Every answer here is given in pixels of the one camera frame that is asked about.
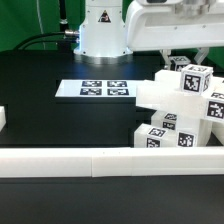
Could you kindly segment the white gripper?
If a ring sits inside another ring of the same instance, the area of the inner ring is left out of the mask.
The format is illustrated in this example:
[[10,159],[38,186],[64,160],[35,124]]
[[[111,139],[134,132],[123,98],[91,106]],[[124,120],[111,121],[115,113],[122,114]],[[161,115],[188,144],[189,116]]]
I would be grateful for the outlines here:
[[181,0],[133,0],[126,15],[126,42],[133,51],[161,50],[164,68],[171,68],[172,49],[198,48],[201,65],[208,47],[224,46],[224,0],[216,0],[205,14],[185,17],[175,13]]

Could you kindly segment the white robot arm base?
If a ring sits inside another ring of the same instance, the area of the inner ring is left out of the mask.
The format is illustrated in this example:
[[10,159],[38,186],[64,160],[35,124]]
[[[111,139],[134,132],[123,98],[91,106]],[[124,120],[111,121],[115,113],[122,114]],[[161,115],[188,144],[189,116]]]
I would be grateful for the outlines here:
[[85,0],[85,19],[79,27],[76,61],[118,64],[132,59],[122,18],[123,0]]

